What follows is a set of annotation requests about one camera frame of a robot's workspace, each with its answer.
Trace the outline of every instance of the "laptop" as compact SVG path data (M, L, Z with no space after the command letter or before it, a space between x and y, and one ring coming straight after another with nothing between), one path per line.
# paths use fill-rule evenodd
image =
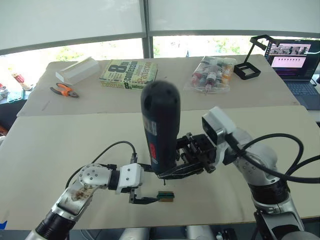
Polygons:
M319 40L281 39L279 46L269 42L264 54L271 67L307 110L320 110L320 94L310 83L320 61L319 51Z

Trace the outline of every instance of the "orange pliers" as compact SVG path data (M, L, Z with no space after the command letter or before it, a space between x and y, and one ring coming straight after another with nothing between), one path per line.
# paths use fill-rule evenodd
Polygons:
M63 88L63 90L57 90L53 87L50 87L51 91L53 91L54 93L56 94L59 94L59 95L63 95L63 96L70 96L70 97L73 97L73 98L78 98L79 95L71 88L69 87L68 85L66 84L63 84L63 83L59 83L57 82L56 85L59 87L59 88Z

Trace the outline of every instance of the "laptop screen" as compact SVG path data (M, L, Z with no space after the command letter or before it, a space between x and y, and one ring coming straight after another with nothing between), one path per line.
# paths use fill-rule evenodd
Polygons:
M319 51L318 40L280 40L279 46L269 43L264 56L282 79L310 80L319 64Z

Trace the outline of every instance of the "plastic bag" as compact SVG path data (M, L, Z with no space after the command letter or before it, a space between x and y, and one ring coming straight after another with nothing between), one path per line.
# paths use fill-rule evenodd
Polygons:
M193 72L184 90L195 90L205 94L230 91L229 81L237 61L234 58L204 56Z

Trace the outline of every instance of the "book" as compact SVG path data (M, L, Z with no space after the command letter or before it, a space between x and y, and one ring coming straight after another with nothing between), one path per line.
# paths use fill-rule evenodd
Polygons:
M120 89L143 89L153 82L158 66L154 62L143 60L111 60L101 77L103 87Z

